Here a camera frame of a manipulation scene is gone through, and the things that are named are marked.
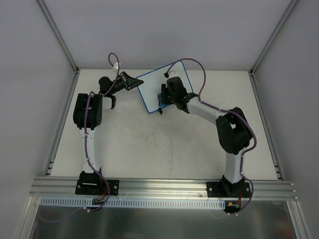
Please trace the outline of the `blue whiteboard eraser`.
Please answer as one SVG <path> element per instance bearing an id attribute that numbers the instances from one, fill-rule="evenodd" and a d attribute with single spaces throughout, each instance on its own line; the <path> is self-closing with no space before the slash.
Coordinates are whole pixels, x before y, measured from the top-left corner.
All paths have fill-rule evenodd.
<path id="1" fill-rule="evenodd" d="M 159 108 L 163 108 L 166 106 L 166 104 L 162 101 L 162 94 L 158 94 L 158 100 L 159 100 Z"/>

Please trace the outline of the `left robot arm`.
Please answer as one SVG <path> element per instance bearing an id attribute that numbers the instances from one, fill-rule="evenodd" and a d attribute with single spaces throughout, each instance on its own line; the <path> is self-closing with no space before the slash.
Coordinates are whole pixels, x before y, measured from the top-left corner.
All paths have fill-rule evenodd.
<path id="1" fill-rule="evenodd" d="M 78 94 L 73 112 L 73 122 L 81 133 L 84 157 L 75 194 L 100 196 L 103 199 L 118 195 L 119 181 L 103 179 L 101 162 L 96 156 L 96 129 L 102 123 L 103 110 L 115 108 L 115 93 L 130 91 L 144 82 L 121 72 L 113 81 L 104 76 L 98 83 L 100 90 L 97 94 Z"/>

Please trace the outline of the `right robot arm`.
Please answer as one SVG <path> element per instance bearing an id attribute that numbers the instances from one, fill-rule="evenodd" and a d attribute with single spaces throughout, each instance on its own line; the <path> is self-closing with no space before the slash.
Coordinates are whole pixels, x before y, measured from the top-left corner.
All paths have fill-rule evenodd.
<path id="1" fill-rule="evenodd" d="M 213 191 L 227 197 L 235 197 L 245 183 L 242 175 L 242 156 L 253 138 L 242 110 L 235 107 L 222 111 L 200 102 L 198 94 L 186 91 L 178 76 L 169 77 L 161 85 L 158 94 L 159 103 L 175 105 L 177 109 L 201 117 L 217 128 L 217 135 L 222 149 L 226 153 L 225 172 Z"/>

